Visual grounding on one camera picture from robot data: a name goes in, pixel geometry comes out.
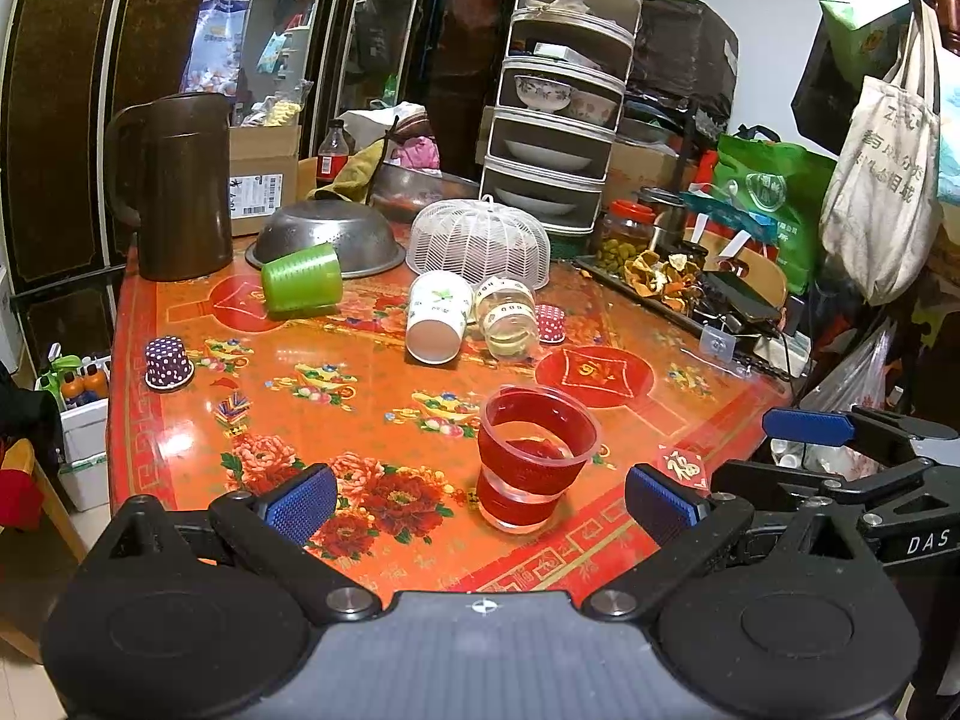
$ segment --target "blue gripper pad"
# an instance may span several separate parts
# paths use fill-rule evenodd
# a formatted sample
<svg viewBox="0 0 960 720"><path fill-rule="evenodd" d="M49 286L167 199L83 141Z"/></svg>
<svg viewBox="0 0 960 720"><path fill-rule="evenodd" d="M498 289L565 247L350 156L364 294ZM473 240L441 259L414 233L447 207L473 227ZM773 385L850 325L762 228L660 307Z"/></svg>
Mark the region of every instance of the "blue gripper pad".
<svg viewBox="0 0 960 720"><path fill-rule="evenodd" d="M264 521L297 546L304 546L337 509L337 479L328 467L272 501Z"/></svg>
<svg viewBox="0 0 960 720"><path fill-rule="evenodd" d="M624 485L627 512L658 546L692 528L709 511L693 490L688 495L685 491L671 490L674 485L651 466L634 466L627 473Z"/></svg>
<svg viewBox="0 0 960 720"><path fill-rule="evenodd" d="M771 409L763 415L763 432L786 442L843 446L853 439L853 423L841 413Z"/></svg>

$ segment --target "soda bottle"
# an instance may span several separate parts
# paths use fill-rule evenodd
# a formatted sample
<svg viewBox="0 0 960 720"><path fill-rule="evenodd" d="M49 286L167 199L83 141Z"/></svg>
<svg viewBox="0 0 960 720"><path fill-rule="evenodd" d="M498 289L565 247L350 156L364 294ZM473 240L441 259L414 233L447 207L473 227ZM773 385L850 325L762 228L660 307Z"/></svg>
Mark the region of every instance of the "soda bottle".
<svg viewBox="0 0 960 720"><path fill-rule="evenodd" d="M342 119L333 119L317 152L317 186L325 187L333 183L349 158L350 147L344 138L344 123Z"/></svg>

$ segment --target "stacked food storage rack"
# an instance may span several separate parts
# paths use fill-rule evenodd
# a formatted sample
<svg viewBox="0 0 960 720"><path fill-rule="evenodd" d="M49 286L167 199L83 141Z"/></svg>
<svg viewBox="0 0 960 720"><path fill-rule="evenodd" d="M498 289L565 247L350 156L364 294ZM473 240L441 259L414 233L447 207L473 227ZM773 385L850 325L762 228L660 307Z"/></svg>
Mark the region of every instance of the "stacked food storage rack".
<svg viewBox="0 0 960 720"><path fill-rule="evenodd" d="M586 240L593 230L641 5L642 0L515 5L481 196L492 194L530 212L551 238Z"/></svg>

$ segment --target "tiled floor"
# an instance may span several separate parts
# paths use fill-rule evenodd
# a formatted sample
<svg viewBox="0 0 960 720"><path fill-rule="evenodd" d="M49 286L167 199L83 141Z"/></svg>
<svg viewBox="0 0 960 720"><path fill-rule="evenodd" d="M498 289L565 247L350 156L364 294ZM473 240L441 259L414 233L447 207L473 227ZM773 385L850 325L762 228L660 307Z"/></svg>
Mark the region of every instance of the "tiled floor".
<svg viewBox="0 0 960 720"><path fill-rule="evenodd" d="M80 537L93 546L110 519L109 506L73 515ZM0 720L61 720L64 708L56 699L43 666L28 661L0 641Z"/></svg>

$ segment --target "orange bottle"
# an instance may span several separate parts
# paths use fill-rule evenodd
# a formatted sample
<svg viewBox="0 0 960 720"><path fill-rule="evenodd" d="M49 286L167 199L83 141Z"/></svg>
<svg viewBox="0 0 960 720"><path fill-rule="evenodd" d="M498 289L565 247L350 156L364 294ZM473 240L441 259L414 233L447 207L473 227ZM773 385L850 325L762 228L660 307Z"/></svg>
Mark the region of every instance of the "orange bottle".
<svg viewBox="0 0 960 720"><path fill-rule="evenodd" d="M109 383L107 375L96 365L88 365L85 375L83 375L83 387L87 392L93 392L98 399L109 396Z"/></svg>
<svg viewBox="0 0 960 720"><path fill-rule="evenodd" d="M75 409L80 405L80 396L85 392L83 381L73 375L72 371L64 373L64 382L61 384L61 395L64 396L64 405Z"/></svg>

